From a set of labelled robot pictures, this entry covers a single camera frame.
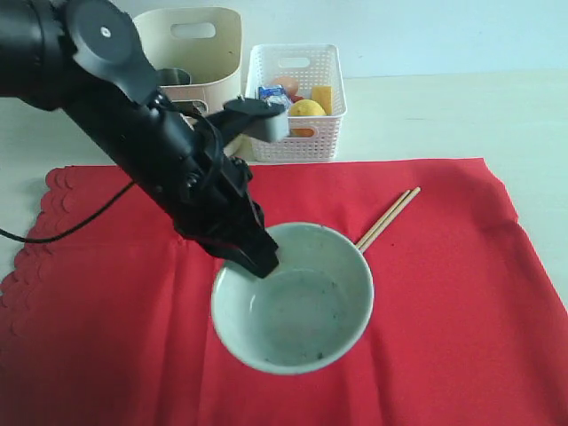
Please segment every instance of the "wooden chopstick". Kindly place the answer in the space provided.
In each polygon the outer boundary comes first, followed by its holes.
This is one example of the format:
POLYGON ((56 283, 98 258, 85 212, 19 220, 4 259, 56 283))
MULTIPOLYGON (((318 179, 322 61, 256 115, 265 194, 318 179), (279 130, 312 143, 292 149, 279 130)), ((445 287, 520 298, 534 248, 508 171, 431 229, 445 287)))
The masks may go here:
POLYGON ((371 227, 371 229, 365 234, 365 236, 356 244, 357 248, 361 253, 365 253, 365 250, 369 248, 373 241, 381 235, 381 233, 386 229, 388 225, 400 214, 400 212, 414 199, 416 195, 421 191, 418 186, 412 191, 404 192, 398 200, 394 202, 392 206, 382 215, 379 220, 371 227))

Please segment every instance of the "red cloth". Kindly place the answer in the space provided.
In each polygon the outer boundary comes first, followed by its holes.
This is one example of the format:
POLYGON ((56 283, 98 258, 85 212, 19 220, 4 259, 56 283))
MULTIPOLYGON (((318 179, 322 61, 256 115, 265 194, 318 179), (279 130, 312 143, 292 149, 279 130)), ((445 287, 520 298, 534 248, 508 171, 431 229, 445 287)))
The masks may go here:
MULTIPOLYGON (((209 319, 221 265, 138 189, 66 240, 27 245, 3 283, 0 424, 566 425, 568 316, 482 160, 259 166, 268 225, 356 240, 422 192, 365 254, 375 309, 330 367, 243 366, 209 319)), ((51 172, 31 236, 88 216, 127 178, 51 172)))

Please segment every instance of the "white table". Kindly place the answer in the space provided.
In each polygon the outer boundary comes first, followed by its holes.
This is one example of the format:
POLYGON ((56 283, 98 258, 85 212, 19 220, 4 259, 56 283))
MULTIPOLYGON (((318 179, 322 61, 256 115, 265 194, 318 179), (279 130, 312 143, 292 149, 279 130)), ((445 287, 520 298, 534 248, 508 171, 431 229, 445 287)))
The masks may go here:
MULTIPOLYGON (((354 79, 345 90, 338 161, 484 157, 568 306, 568 70, 354 79)), ((63 114, 0 99, 3 228, 26 233, 49 170, 110 163, 63 114)), ((0 239, 0 276, 19 248, 0 239)))

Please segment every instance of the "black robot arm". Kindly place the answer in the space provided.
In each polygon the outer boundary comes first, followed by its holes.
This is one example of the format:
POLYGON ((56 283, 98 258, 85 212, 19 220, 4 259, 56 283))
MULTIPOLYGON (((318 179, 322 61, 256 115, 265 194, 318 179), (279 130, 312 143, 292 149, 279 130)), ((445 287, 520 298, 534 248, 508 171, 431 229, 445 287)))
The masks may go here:
POLYGON ((0 0, 0 97, 61 108, 212 256, 260 277, 278 265, 249 167, 223 148, 243 132, 285 137, 283 106, 235 99, 191 128, 161 92, 132 20, 107 0, 0 0))

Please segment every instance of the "bowl rim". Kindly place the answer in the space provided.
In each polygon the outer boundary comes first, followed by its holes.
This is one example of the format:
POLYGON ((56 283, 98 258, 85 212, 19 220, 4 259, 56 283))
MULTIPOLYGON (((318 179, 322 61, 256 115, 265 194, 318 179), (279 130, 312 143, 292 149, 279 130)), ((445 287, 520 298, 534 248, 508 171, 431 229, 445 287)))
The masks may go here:
POLYGON ((363 256, 363 254, 359 251, 359 249, 355 246, 355 244, 351 240, 349 240, 345 235, 339 233, 335 229, 330 228, 328 226, 314 224, 310 222, 286 222, 270 226, 266 228, 266 230, 270 232, 275 229, 281 229, 286 227, 298 227, 298 226, 317 227, 320 229, 324 229, 326 232, 332 233, 335 236, 340 237, 340 239, 344 240, 350 246, 350 248, 356 252, 359 260, 361 261, 361 263, 365 268, 365 274, 367 276, 366 285, 370 297, 367 299, 366 305, 362 308, 364 310, 363 320, 360 322, 360 324, 358 324, 353 335, 348 339, 348 341, 343 346, 341 346, 341 348, 339 348, 337 351, 333 352, 332 354, 326 356, 323 359, 318 359, 299 366, 279 366, 261 359, 244 359, 244 357, 242 357, 239 353, 234 351, 233 348, 231 348, 230 345, 227 344, 227 341, 225 340, 225 337, 223 333, 220 331, 218 326, 220 324, 218 320, 220 313, 217 312, 216 309, 215 297, 217 291, 219 290, 220 283, 223 281, 224 276, 227 274, 228 270, 227 265, 233 264, 233 262, 231 261, 225 261, 223 263, 223 266, 217 273, 215 282, 213 284, 213 290, 211 292, 211 319, 213 321, 213 328, 215 329, 217 336, 221 341, 221 343, 223 344, 223 346, 241 363, 251 368, 254 368, 255 370, 262 371, 265 373, 271 373, 274 375, 300 375, 304 373, 310 373, 312 371, 319 370, 323 367, 327 367, 330 364, 336 362, 355 345, 355 343, 361 338, 361 336, 363 336, 363 333, 367 329, 367 325, 371 319, 371 314, 373 313, 373 307, 375 304, 375 285, 373 283, 373 274, 371 272, 371 268, 369 267, 368 262, 363 256))

